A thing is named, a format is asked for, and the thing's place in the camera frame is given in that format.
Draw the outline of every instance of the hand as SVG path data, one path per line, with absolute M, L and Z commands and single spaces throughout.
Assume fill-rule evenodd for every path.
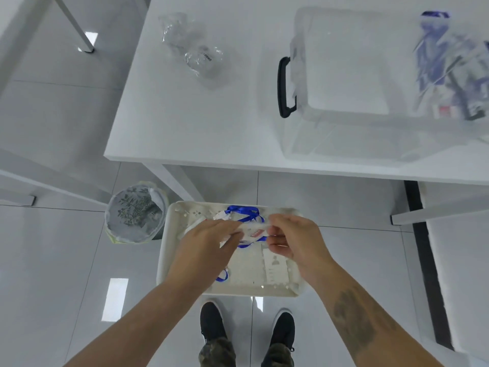
M 266 243 L 273 253 L 297 263 L 301 276 L 312 285 L 318 274 L 334 263 L 321 231 L 312 220 L 295 215 L 273 214 Z
M 243 233 L 234 233 L 242 223 L 205 220 L 181 239 L 165 282 L 200 296 L 221 274 L 239 245 Z M 219 247 L 219 243 L 231 235 Z

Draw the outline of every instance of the tattoo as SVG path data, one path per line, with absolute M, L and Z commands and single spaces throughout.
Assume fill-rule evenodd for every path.
M 333 308 L 332 320 L 353 360 L 375 337 L 368 314 L 353 290 L 340 294 Z
M 360 286 L 354 287 L 357 294 L 363 300 L 363 302 L 372 311 L 376 324 L 382 327 L 385 331 L 394 331 L 397 327 L 396 321 L 387 313 L 384 308 L 380 306 L 364 289 Z

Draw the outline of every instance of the black floor trim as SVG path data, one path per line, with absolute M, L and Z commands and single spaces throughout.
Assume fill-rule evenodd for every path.
M 405 180 L 404 187 L 406 188 L 409 210 L 414 211 L 422 209 L 423 204 L 421 203 L 418 182 Z M 426 227 L 425 222 L 417 222 L 413 224 L 413 230 L 416 246 L 418 247 L 421 270 L 423 271 L 426 296 L 428 297 L 429 311 L 435 330 L 436 342 L 448 349 L 454 350 L 450 334 L 449 320 L 446 316 L 445 303 L 438 281 L 435 258 L 433 257 L 429 242 L 428 228 Z

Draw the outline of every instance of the forearm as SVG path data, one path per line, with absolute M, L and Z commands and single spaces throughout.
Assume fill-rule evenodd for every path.
M 309 282 L 358 367 L 442 367 L 335 262 Z
M 199 295 L 160 284 L 65 367 L 145 367 Z

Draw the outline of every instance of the left hand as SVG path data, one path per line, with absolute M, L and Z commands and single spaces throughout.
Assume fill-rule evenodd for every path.
M 181 239 L 165 282 L 187 294 L 200 296 L 207 290 L 229 263 L 243 237 L 234 233 L 242 223 L 224 220 L 205 220 Z M 231 238 L 219 247 L 227 236 Z

